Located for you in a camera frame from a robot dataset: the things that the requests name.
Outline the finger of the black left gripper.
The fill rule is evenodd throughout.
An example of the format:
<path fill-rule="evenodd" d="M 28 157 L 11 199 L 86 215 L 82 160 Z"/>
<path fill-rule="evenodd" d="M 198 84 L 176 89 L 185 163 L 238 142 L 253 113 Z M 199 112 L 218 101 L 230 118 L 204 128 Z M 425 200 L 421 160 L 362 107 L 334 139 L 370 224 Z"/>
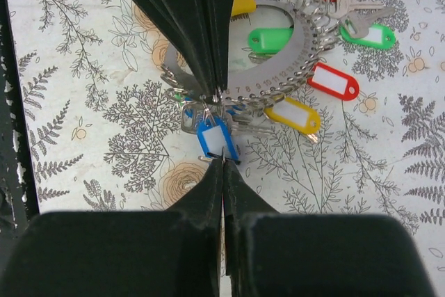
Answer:
<path fill-rule="evenodd" d="M 234 0 L 132 0 L 182 54 L 202 94 L 228 86 L 229 23 Z"/>

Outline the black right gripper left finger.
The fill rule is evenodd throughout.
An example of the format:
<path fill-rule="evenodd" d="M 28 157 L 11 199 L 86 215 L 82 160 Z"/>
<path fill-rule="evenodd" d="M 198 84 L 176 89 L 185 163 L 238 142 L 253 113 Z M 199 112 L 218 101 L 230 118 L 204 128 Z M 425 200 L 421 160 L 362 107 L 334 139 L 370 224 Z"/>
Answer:
<path fill-rule="evenodd" d="M 218 296 L 223 163 L 164 211 L 60 211 L 34 218 L 2 296 Z"/>

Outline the green key tag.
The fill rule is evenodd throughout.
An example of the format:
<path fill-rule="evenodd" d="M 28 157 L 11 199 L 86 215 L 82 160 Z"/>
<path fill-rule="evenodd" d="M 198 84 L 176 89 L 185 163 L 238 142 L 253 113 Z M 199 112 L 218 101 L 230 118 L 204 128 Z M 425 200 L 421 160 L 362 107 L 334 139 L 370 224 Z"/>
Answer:
<path fill-rule="evenodd" d="M 339 28 L 339 32 L 344 41 L 374 49 L 388 50 L 396 43 L 394 32 L 389 27 L 381 24 L 373 24 L 369 28 L 368 35 L 364 38 L 352 38 L 342 26 Z"/>
<path fill-rule="evenodd" d="M 276 54 L 293 35 L 292 28 L 258 28 L 248 35 L 248 45 L 257 54 Z"/>

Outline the yellow key tag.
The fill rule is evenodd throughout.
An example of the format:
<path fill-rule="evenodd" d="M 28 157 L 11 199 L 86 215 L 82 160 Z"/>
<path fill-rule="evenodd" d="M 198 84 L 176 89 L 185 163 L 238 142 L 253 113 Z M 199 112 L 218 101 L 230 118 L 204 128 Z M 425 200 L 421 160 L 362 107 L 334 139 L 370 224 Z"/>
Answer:
<path fill-rule="evenodd" d="M 321 118 L 315 109 L 290 97 L 265 108 L 264 114 L 274 122 L 280 122 L 307 135 L 315 134 L 321 126 Z"/>

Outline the silver key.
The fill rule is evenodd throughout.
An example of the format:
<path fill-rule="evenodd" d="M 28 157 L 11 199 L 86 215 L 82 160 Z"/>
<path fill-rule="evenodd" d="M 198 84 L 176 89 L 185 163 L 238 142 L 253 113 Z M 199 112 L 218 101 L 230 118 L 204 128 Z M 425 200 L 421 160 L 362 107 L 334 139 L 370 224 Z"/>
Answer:
<path fill-rule="evenodd" d="M 385 7 L 367 14 L 349 12 L 339 21 L 351 38 L 358 39 L 369 34 L 369 28 L 376 20 L 393 15 L 395 12 L 394 7 Z"/>
<path fill-rule="evenodd" d="M 381 1 L 359 1 L 359 0 L 327 0 L 328 14 L 334 19 L 340 19 L 354 10 L 373 10 L 385 7 Z"/>

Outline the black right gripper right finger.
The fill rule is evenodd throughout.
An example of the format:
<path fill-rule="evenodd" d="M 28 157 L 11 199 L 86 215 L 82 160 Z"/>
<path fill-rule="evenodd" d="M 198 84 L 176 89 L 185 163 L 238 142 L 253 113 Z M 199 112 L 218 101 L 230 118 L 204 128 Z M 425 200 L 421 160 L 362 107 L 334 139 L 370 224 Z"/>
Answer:
<path fill-rule="evenodd" d="M 433 296 L 403 225 L 376 214 L 281 214 L 223 170 L 233 296 Z"/>

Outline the blue tagged key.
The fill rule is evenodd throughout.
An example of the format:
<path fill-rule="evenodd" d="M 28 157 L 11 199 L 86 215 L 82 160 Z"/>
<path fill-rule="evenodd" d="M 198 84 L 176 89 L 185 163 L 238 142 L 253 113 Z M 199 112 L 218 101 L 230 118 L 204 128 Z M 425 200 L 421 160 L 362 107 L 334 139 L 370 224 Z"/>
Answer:
<path fill-rule="evenodd" d="M 219 117 L 214 116 L 213 120 L 214 122 L 207 118 L 197 126 L 197 139 L 204 155 L 207 157 L 212 154 L 220 156 L 224 152 L 227 158 L 238 161 L 238 152 L 228 126 Z"/>

